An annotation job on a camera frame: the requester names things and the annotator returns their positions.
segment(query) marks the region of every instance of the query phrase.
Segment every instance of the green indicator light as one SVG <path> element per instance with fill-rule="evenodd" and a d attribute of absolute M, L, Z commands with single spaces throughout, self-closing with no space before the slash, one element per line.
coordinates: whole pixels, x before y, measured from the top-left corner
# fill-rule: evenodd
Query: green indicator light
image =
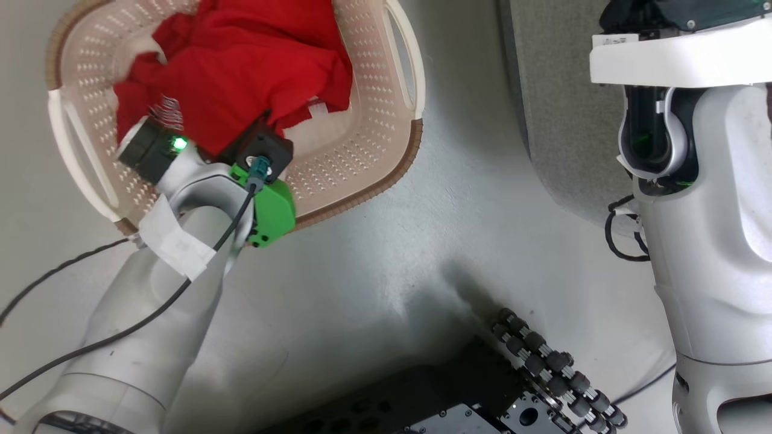
<path fill-rule="evenodd" d="M 186 141 L 182 137 L 177 137 L 177 138 L 174 139 L 174 142 L 172 142 L 171 145 L 174 146 L 174 149 L 176 149 L 178 151 L 182 151 L 183 149 L 185 149 L 188 146 L 188 141 Z"/>

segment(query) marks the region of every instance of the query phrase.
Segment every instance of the white basket handle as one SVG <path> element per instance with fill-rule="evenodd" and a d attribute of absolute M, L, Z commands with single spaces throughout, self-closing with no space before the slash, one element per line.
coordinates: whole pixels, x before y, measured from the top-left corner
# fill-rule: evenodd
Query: white basket handle
<path fill-rule="evenodd" d="M 399 4 L 398 0 L 385 0 L 386 11 L 391 13 L 391 17 L 394 18 L 394 22 L 399 28 L 399 32 L 402 35 L 402 39 L 405 41 L 405 47 L 408 49 L 408 57 L 410 58 L 410 69 L 413 71 L 413 83 L 415 85 L 415 102 L 413 102 L 412 109 L 415 110 L 415 119 L 421 119 L 424 115 L 424 108 L 426 108 L 426 74 L 424 71 L 424 60 L 421 57 L 421 47 L 418 45 L 418 38 L 415 37 L 412 25 L 405 10 Z M 400 64 L 399 55 L 397 54 L 396 42 L 393 38 L 390 38 L 391 51 L 395 54 L 395 61 Z"/>
<path fill-rule="evenodd" d="M 83 195 L 86 196 L 89 203 L 101 215 L 110 219 L 111 222 L 119 222 L 122 217 L 117 214 L 118 197 L 107 178 L 107 173 L 102 168 L 102 164 L 91 144 L 83 122 L 78 118 L 74 107 L 69 107 L 69 109 L 65 107 L 61 89 L 49 91 L 49 117 L 51 118 L 53 136 L 56 139 L 56 145 L 59 147 L 59 153 L 62 155 L 69 174 L 73 177 L 76 185 Z M 91 168 L 100 181 L 100 187 L 92 184 L 89 176 L 86 174 L 86 169 L 82 166 L 82 158 L 78 156 L 78 152 L 73 144 L 72 134 L 67 126 L 68 119 L 78 135 L 81 149 L 88 156 Z"/>

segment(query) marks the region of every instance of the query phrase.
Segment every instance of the red cloth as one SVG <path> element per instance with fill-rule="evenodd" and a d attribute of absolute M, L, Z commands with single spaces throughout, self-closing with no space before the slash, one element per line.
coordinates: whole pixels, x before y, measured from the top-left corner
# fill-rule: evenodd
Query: red cloth
<path fill-rule="evenodd" d="M 201 0 L 153 38 L 168 65 L 139 55 L 115 85 L 118 141 L 152 109 L 217 155 L 267 110 L 281 133 L 310 119 L 314 97 L 348 108 L 353 73 L 331 0 Z"/>

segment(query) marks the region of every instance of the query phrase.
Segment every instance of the beige plastic basket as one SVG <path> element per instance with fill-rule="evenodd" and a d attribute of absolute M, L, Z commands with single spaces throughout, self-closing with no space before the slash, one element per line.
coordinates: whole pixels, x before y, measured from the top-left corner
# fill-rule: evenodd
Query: beige plastic basket
<path fill-rule="evenodd" d="M 349 111 L 308 120 L 286 136 L 296 155 L 287 172 L 298 229 L 321 222 L 390 188 L 411 166 L 422 136 L 426 85 L 421 52 L 397 0 L 334 0 L 354 64 Z M 70 174 L 91 205 L 124 233 L 157 199 L 151 185 L 115 160 L 112 86 L 150 35 L 197 0 L 81 0 L 49 43 L 49 115 Z M 405 41 L 414 95 L 408 91 L 396 31 Z"/>

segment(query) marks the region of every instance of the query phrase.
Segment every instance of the concrete floor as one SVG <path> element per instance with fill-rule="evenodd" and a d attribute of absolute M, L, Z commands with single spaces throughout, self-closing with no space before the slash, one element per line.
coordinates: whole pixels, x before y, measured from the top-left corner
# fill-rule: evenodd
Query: concrete floor
<path fill-rule="evenodd" d="M 167 432 L 251 432 L 400 368 L 441 361 L 499 305 L 574 353 L 611 397 L 672 363 L 649 267 L 616 259 L 601 229 L 557 207 L 530 165 L 497 2 L 402 3 L 428 75 L 415 165 L 352 212 L 242 255 Z M 0 304 L 63 260 L 119 238 L 77 191 L 49 129 L 46 40 L 72 4 L 0 0 Z M 131 251 L 79 264 L 24 301 L 0 329 L 0 388 L 78 345 Z M 2 408 L 21 415 L 60 372 Z M 675 432 L 670 388 L 664 381 L 625 406 L 627 433 Z"/>

